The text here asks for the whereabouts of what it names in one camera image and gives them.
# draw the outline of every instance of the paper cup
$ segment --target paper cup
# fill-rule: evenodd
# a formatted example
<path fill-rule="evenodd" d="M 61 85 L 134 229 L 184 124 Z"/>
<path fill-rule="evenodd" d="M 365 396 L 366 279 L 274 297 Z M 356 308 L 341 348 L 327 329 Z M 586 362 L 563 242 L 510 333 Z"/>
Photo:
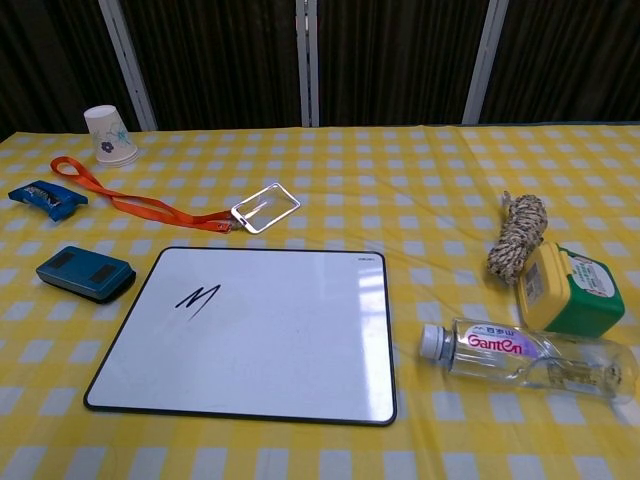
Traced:
<path fill-rule="evenodd" d="M 84 112 L 96 159 L 105 167 L 122 167 L 136 160 L 138 147 L 133 143 L 118 110 L 100 105 Z"/>

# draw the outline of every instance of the whiteboard black frame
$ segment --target whiteboard black frame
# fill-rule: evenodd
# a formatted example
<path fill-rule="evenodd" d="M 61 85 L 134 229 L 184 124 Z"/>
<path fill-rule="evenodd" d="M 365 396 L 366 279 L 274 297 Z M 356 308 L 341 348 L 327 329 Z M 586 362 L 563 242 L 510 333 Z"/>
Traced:
<path fill-rule="evenodd" d="M 162 254 L 167 250 L 171 249 L 183 249 L 183 250 L 234 250 L 234 251 L 265 251 L 265 252 L 315 252 L 315 253 L 353 253 L 353 254 L 367 254 L 367 255 L 377 255 L 382 260 L 382 273 L 384 276 L 384 297 L 385 297 L 385 309 L 386 309 L 386 317 L 387 317 L 387 341 L 389 348 L 389 368 L 390 368 L 390 379 L 391 379 L 391 399 L 393 405 L 393 411 L 389 419 L 384 421 L 369 421 L 369 420 L 348 420 L 348 419 L 324 419 L 324 418 L 315 418 L 315 417 L 295 417 L 295 416 L 274 416 L 274 415 L 254 415 L 254 414 L 245 414 L 245 413 L 215 413 L 215 412 L 200 412 L 200 411 L 184 411 L 184 410 L 171 410 L 171 409 L 155 409 L 155 408 L 139 408 L 139 407 L 113 407 L 113 406 L 98 406 L 92 405 L 89 403 L 88 397 L 91 389 L 93 388 L 94 383 L 96 382 L 102 368 L 106 364 L 113 347 L 118 341 L 118 337 L 122 333 L 127 320 L 129 320 L 129 316 L 133 312 L 136 304 L 144 288 L 147 285 L 147 282 L 151 278 Z M 384 255 L 379 252 L 374 251 L 364 251 L 364 250 L 307 250 L 307 249 L 298 249 L 298 248 L 235 248 L 235 247 L 179 247 L 179 246 L 171 246 L 166 247 L 160 251 L 156 260 L 151 267 L 147 277 L 144 280 L 144 283 L 140 287 L 140 290 L 136 294 L 136 298 L 131 304 L 127 315 L 125 316 L 116 336 L 114 337 L 109 349 L 105 353 L 102 361 L 100 362 L 100 366 L 98 370 L 94 374 L 87 390 L 85 391 L 82 402 L 84 406 L 95 412 L 115 412 L 115 413 L 144 413 L 144 414 L 155 414 L 155 415 L 178 415 L 178 416 L 188 416 L 188 417 L 207 417 L 207 418 L 227 418 L 227 419 L 242 419 L 242 420 L 266 420 L 266 421 L 277 421 L 277 422 L 297 422 L 297 423 L 313 423 L 313 424 L 333 424 L 333 425 L 360 425 L 360 426 L 376 426 L 376 427 L 385 427 L 391 425 L 398 414 L 398 405 L 397 405 L 397 397 L 396 397 L 396 381 L 395 381 L 395 369 L 393 365 L 393 341 L 392 341 L 392 332 L 391 332 L 391 310 L 389 306 L 389 288 L 387 285 L 387 265 Z"/>

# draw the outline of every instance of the bottle cap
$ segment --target bottle cap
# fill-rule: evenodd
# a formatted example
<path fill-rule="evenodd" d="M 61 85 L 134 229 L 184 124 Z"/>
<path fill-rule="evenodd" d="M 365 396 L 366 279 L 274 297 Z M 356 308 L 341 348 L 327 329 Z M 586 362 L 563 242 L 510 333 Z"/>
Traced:
<path fill-rule="evenodd" d="M 444 328 L 438 325 L 426 324 L 422 329 L 420 355 L 430 360 L 440 360 L 443 344 Z"/>

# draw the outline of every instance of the white rope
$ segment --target white rope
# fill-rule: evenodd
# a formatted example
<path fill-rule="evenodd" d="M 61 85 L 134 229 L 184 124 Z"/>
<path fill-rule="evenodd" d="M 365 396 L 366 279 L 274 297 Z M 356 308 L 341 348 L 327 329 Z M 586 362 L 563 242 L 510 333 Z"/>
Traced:
<path fill-rule="evenodd" d="M 535 195 L 523 195 L 512 201 L 505 191 L 502 203 L 507 209 L 507 220 L 498 243 L 489 252 L 487 268 L 507 285 L 513 285 L 531 252 L 542 243 L 547 211 Z"/>

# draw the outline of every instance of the tablecloth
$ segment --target tablecloth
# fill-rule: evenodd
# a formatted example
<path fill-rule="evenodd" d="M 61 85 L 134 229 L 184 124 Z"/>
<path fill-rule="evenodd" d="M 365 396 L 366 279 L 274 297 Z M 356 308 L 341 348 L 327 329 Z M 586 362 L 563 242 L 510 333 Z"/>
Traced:
<path fill-rule="evenodd" d="M 423 322 L 517 323 L 485 273 L 500 196 L 533 193 L 546 239 L 606 263 L 627 314 L 606 334 L 640 357 L 640 126 L 324 128 L 143 132 L 135 164 L 102 169 L 88 135 L 16 133 L 0 145 L 2 478 L 632 478 L 640 407 L 456 378 L 417 358 Z M 90 192 L 59 224 L 7 199 L 58 155 L 111 189 L 193 213 L 273 181 L 302 202 L 259 236 L 127 216 Z M 72 189 L 79 187 L 68 184 Z M 35 268 L 69 244 L 139 273 L 98 306 Z M 374 250 L 385 255 L 398 416 L 388 427 L 92 413 L 82 396 L 158 253 L 169 245 Z"/>

